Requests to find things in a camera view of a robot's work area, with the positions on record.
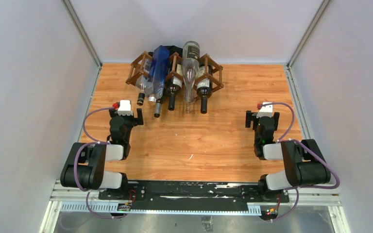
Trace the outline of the small clear liquor bottle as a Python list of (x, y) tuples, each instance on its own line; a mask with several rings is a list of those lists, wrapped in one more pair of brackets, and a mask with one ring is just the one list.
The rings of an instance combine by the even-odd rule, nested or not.
[(136, 87), (138, 88), (138, 99), (137, 105), (142, 106), (144, 100), (147, 99), (153, 91), (153, 81), (149, 76), (152, 61), (147, 59), (144, 64), (144, 71), (147, 75), (141, 75), (136, 81)]

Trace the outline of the blue square water bottle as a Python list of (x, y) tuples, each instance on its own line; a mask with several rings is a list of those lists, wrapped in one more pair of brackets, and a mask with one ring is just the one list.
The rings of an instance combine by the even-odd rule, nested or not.
[(157, 47), (152, 56), (152, 64), (149, 71), (149, 79), (152, 80), (152, 90), (149, 91), (148, 104), (155, 105), (158, 99), (162, 98), (164, 84), (169, 65), (170, 51), (160, 45)]

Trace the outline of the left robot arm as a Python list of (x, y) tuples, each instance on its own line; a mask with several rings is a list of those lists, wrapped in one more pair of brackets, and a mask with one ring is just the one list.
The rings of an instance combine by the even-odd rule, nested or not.
[(117, 200), (129, 196), (128, 178), (122, 172), (109, 172), (105, 164), (109, 161), (127, 159), (130, 153), (130, 136), (135, 126), (143, 125), (143, 114), (136, 109), (137, 116), (126, 115), (123, 110), (109, 107), (110, 134), (106, 141), (93, 139), (90, 143), (73, 143), (64, 167), (60, 182), (63, 187), (75, 187), (82, 191), (110, 190)]

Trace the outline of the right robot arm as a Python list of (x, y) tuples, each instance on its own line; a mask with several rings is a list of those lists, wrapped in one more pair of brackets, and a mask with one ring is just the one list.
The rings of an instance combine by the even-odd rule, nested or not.
[(274, 140), (279, 113), (246, 111), (245, 126), (254, 130), (254, 153), (260, 160), (281, 160), (284, 169), (264, 174), (258, 181), (258, 196), (271, 202), (284, 189), (329, 183), (331, 172), (324, 166), (324, 157), (314, 139), (300, 143)]

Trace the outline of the dark wine bottle silver cap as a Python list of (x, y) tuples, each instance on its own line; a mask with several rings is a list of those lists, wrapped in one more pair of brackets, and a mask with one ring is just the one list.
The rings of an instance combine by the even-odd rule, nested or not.
[(156, 104), (155, 104), (155, 111), (154, 111), (155, 118), (159, 118), (161, 116), (162, 104), (165, 101), (165, 99), (166, 99), (165, 96), (157, 99)]

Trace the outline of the clear wine bottle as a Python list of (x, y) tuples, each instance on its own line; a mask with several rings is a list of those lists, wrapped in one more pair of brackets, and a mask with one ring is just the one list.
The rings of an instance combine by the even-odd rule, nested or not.
[(185, 112), (191, 113), (193, 99), (193, 86), (198, 76), (200, 58), (200, 45), (196, 41), (187, 41), (183, 47), (182, 73), (184, 78)]

